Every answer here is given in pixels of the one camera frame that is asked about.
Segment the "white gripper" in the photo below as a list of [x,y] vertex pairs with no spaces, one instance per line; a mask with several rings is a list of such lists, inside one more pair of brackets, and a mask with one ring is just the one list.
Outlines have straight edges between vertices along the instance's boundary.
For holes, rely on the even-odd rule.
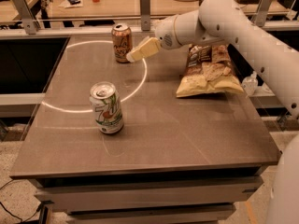
[[177,15],[156,21],[156,37],[145,37],[136,47],[126,54],[126,59],[130,63],[134,63],[158,53],[161,47],[163,49],[180,48],[181,44],[178,42],[175,31],[176,19]]

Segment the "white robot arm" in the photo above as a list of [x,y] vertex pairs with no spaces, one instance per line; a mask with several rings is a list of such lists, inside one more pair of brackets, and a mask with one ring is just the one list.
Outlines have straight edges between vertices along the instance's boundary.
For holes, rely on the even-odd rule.
[[[252,23],[235,0],[204,0],[195,11],[156,24],[155,37],[130,51],[132,63],[159,49],[226,42],[267,84],[294,118],[299,117],[299,52]],[[265,224],[299,224],[299,135],[278,162]]]

